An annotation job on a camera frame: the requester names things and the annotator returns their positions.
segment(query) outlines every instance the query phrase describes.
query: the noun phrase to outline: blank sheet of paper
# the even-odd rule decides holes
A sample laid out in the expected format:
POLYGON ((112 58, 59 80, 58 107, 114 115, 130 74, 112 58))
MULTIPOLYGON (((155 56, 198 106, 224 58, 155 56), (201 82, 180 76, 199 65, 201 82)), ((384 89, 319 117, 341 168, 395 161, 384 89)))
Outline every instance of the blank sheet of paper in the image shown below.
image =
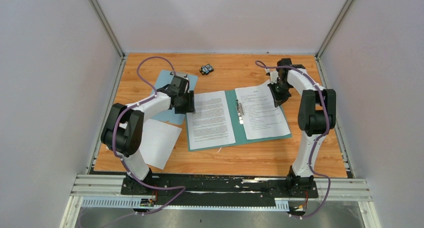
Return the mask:
POLYGON ((274 107, 273 95, 267 83, 235 89, 244 112, 243 126, 248 140, 290 134, 282 110, 280 107, 274 107))
POLYGON ((181 128, 148 119, 143 124, 139 152, 146 164, 163 170, 181 133, 181 128))
POLYGON ((187 113, 190 150, 236 143, 225 91, 194 94, 196 113, 187 113))

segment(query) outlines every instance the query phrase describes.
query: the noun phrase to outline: purple cable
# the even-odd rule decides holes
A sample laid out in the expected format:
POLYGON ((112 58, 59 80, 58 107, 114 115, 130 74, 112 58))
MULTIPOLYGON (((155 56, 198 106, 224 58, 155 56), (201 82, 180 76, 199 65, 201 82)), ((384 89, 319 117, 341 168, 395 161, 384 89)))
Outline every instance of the purple cable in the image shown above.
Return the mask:
POLYGON ((324 177, 324 178, 327 178, 327 179, 328 179, 327 192, 325 193, 324 199, 322 199, 322 203, 319 205, 319 207, 318 207, 318 208, 317 208, 314 212, 312 212, 311 214, 308 214, 308 215, 304 215, 304 216, 297 216, 297 215, 293 215, 293 217, 298 218, 298 219, 306 219, 306 218, 313 217, 315 214, 317 214, 317 213, 321 210, 321 208, 323 207, 324 203, 327 201, 327 197, 329 196, 329 193, 330 193, 330 186, 331 186, 331 179, 330 179, 330 177, 329 177, 328 175, 325 175, 325 174, 317 173, 317 172, 314 170, 314 168, 312 167, 312 165, 311 165, 311 164, 312 164, 312 156, 313 156, 313 154, 314 154, 315 148, 317 147, 318 141, 319 141, 322 137, 326 136, 326 135, 329 133, 329 131, 330 131, 330 121, 329 121, 329 115, 327 114, 327 109, 326 109, 326 104, 324 103, 323 93, 321 92, 321 90, 320 90, 320 88, 318 87, 318 85, 315 83, 314 79, 312 79, 312 78, 311 78, 308 74, 306 74, 306 73, 302 72, 301 70, 299 70, 299 69, 297 69, 297 68, 294 68, 294 67, 289 66, 289 65, 281 65, 281 66, 267 66, 267 65, 265 65, 265 63, 263 63, 263 62, 262 62, 262 61, 260 61, 260 60, 257 60, 257 61, 255 61, 254 63, 255 63, 258 67, 260 67, 260 68, 264 68, 264 69, 278 69, 278 68, 285 68, 285 69, 290 69, 290 70, 293 70, 293 71, 295 71, 295 72, 298 72, 298 73, 302 74, 302 76, 306 77, 306 78, 308 79, 308 81, 309 81, 309 82, 310 82, 310 83, 311 83, 311 84, 312 84, 312 85, 316 88, 316 90, 318 91, 319 100, 321 101, 322 110, 324 111, 324 117, 325 117, 325 125, 326 125, 326 128, 325 128, 325 132, 324 132, 323 134, 319 135, 319 136, 315 139, 315 141, 313 142, 312 149, 310 150, 310 154, 309 154, 308 165, 309 165, 309 169, 310 169, 310 171, 311 171, 314 175, 317 175, 317 176, 324 177))
MULTIPOLYGON (((174 66, 172 65, 172 63, 168 60, 168 59, 166 59, 166 58, 164 58, 164 57, 162 57, 162 56, 151 56, 151 57, 148 57, 148 58, 146 58, 146 59, 144 59, 142 62, 140 62, 140 64, 138 65, 138 67, 137 67, 137 75, 138 75, 138 77, 143 81, 143 82, 145 82, 147 85, 149 85, 150 87, 152 87, 152 89, 153 89, 153 91, 154 91, 154 95, 152 95, 152 96, 150 96, 150 97, 148 97, 148 98, 146 98, 146 99, 143 99, 143 100, 141 100, 140 102, 138 102, 138 103, 136 103, 136 104, 133 104, 133 105, 131 105, 131 106, 128 106, 126 109, 124 109, 123 111, 122 111, 122 113, 121 114, 119 114, 119 116, 118 116, 118 118, 116 119, 116 122, 115 122, 115 126, 113 127, 113 136, 112 136, 112 151, 113 151, 113 154, 115 155, 115 157, 117 157, 117 158, 119 158, 120 160, 121 160, 121 163, 122 163, 122 165, 123 165, 123 167, 125 168, 125 170, 128 172, 128 174, 134 179, 134 180, 136 180, 138 183, 140 183, 141 185, 143 185, 143 186, 145 186, 145 187, 147 187, 147 188, 150 188, 150 189, 155 189, 155 190, 160 190, 160 191, 169 191, 169 190, 177 190, 177 189, 181 189, 181 191, 180 192, 178 192, 174 197, 172 197, 168 202, 166 202, 165 204, 163 204, 161 207, 159 207, 159 208, 157 208, 157 209, 154 209, 154 210, 152 210, 152 211, 148 211, 148 212, 131 212, 131 213, 129 213, 129 214, 125 214, 125 215, 123 215, 123 216, 121 216, 121 217, 118 217, 117 219, 114 219, 113 221, 111 221, 111 222, 109 222, 109 223, 107 223, 107 224, 105 224, 105 225, 103 225, 101 228, 105 228, 105 227, 108 227, 108 226, 110 226, 110 225, 112 225, 113 223, 115 223, 115 222, 117 222, 117 221, 120 221, 120 220, 122 220, 122 219, 124 219, 124 218, 127 218, 127 217, 130 217, 130 216, 134 216, 134 215, 137 215, 137 214, 141 214, 142 216, 144 216, 144 215, 149 215, 149 214, 154 214, 154 213, 156 213, 156 212, 159 212, 159 211, 161 211, 163 208, 165 208, 166 206, 168 206, 172 201, 174 201, 179 195, 181 195, 185 190, 186 190, 186 187, 185 186, 174 186, 174 187, 167 187, 167 188, 165 188, 165 187, 157 187, 157 186, 152 186, 152 185, 148 185, 148 184, 146 184, 146 183, 144 183, 143 181, 141 181, 141 180, 139 180, 135 175, 133 175, 133 173, 130 171, 130 169, 128 168, 128 166, 127 166, 127 164, 125 164, 125 162, 124 162, 124 160, 122 159, 122 156, 121 155, 119 155, 118 153, 117 153, 117 149, 116 149, 116 141, 117 141, 117 131, 118 131, 118 127, 119 127, 119 123, 120 123, 120 121, 121 121, 121 119, 122 119, 122 117, 124 116, 124 114, 127 112, 127 111, 129 111, 129 110, 131 110, 131 109, 133 109, 133 108, 135 108, 135 107, 138 107, 138 106, 140 106, 140 105, 142 105, 142 104, 144 104, 144 103, 146 103, 146 102, 149 102, 149 101, 151 101, 151 100, 153 100, 153 99, 155 99, 156 98, 156 96, 157 96, 157 94, 158 94, 158 91, 156 90, 156 88, 150 83, 150 82, 148 82, 147 80, 145 80, 141 75, 140 75, 140 67, 143 65, 143 63, 144 62, 146 62, 146 61, 148 61, 148 60, 150 60, 150 59, 154 59, 154 58, 158 58, 158 59, 162 59, 162 60, 165 60, 166 62, 168 62, 168 64, 171 66, 171 68, 172 68, 172 71, 173 71, 173 74, 174 74, 174 76, 176 76, 176 72, 175 72, 175 69, 174 69, 174 66)), ((79 216, 78 216, 78 226, 79 226, 79 228, 83 228, 82 226, 81 226, 81 221, 80 221, 80 219, 81 219, 81 217, 82 217, 82 215, 80 214, 79 216)))

